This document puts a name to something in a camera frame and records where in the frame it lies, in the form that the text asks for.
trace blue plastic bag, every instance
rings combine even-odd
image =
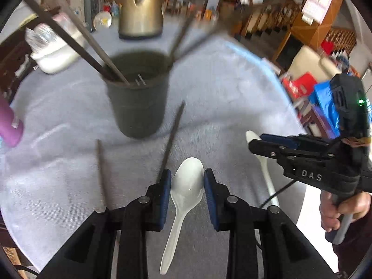
[[[332,92],[329,81],[314,86],[314,91],[309,95],[312,104],[317,105],[323,111],[336,137],[340,135],[339,114],[333,103]],[[372,121],[372,107],[367,99],[368,120]]]

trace person's sleeve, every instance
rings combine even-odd
[[[333,245],[333,251],[339,259],[339,270],[350,276],[362,261],[372,244],[372,208],[366,216],[352,223],[347,230],[345,240],[339,245]],[[372,268],[366,278],[372,278]]]

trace white plastic bowl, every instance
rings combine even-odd
[[[72,37],[76,40],[76,42],[78,42],[80,46],[82,46],[83,48],[86,47],[87,42],[80,32],[72,35]],[[33,52],[31,54],[31,58],[36,61],[40,69],[48,74],[54,74],[66,69],[79,57],[80,55],[75,52],[74,49],[68,46],[67,43],[65,43],[58,50],[55,50],[48,54],[45,54],[43,52],[38,54]]]

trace white container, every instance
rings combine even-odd
[[[87,42],[83,35],[78,31],[71,37],[83,48],[87,46]],[[40,69],[45,73],[54,74],[61,70],[69,67],[73,62],[75,62],[80,55],[75,52],[70,46],[67,45],[61,38],[59,38],[59,43],[56,43],[59,48],[53,49],[48,47],[40,53],[32,53],[31,58],[36,61]]]

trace tablecloth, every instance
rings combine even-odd
[[[144,41],[119,40],[115,29],[94,37],[109,55],[137,48],[167,52],[176,30],[177,24],[165,24],[160,38]],[[192,29],[185,42],[203,33]],[[185,158],[194,156],[213,169],[231,194],[258,206],[269,194],[245,131],[297,135],[303,128],[276,75],[237,42],[215,36],[175,64],[163,124],[144,140],[119,131],[105,83],[83,59],[55,75],[36,70],[23,81],[12,107],[25,122],[25,132],[20,144],[1,156],[0,207],[11,236],[37,269],[100,200],[95,140],[103,144],[108,205],[125,206],[156,181],[182,100],[186,107],[167,168],[174,175]],[[277,190],[289,182],[275,161],[269,161],[269,170]],[[296,183],[279,197],[294,221],[305,189]],[[149,277],[225,278],[229,234],[213,230],[205,197],[185,218],[167,275],[159,274],[174,216],[170,200],[164,230],[147,235]]]

